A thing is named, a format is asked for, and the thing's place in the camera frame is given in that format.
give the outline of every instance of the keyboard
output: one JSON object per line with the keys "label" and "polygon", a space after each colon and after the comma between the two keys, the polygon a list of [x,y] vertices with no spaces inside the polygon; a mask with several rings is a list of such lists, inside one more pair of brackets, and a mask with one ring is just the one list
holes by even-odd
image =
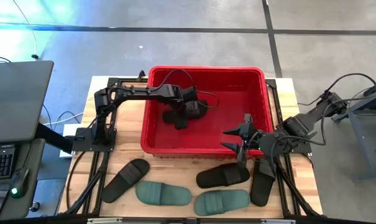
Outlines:
{"label": "keyboard", "polygon": [[0,146],[0,179],[10,178],[14,156],[14,145]]}

